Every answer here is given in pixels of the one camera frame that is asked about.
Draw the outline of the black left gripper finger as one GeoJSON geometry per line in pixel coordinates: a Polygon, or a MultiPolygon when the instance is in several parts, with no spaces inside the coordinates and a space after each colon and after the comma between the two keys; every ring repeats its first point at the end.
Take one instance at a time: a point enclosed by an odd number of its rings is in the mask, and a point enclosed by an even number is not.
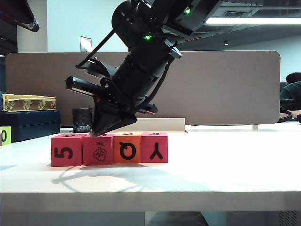
{"type": "Polygon", "coordinates": [[[32,32],[40,29],[26,0],[1,0],[0,18],[7,23],[18,25],[32,32]]]}

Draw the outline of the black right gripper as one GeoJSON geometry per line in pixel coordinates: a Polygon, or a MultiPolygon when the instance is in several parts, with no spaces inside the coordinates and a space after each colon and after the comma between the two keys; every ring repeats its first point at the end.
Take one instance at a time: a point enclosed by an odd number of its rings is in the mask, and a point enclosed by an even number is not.
{"type": "Polygon", "coordinates": [[[94,84],[74,76],[65,80],[66,88],[94,98],[94,116],[90,136],[96,137],[136,123],[136,112],[156,114],[151,104],[168,70],[168,61],[140,61],[126,57],[119,67],[91,58],[80,69],[100,78],[94,84]],[[103,113],[102,101],[130,112],[103,113]]]}

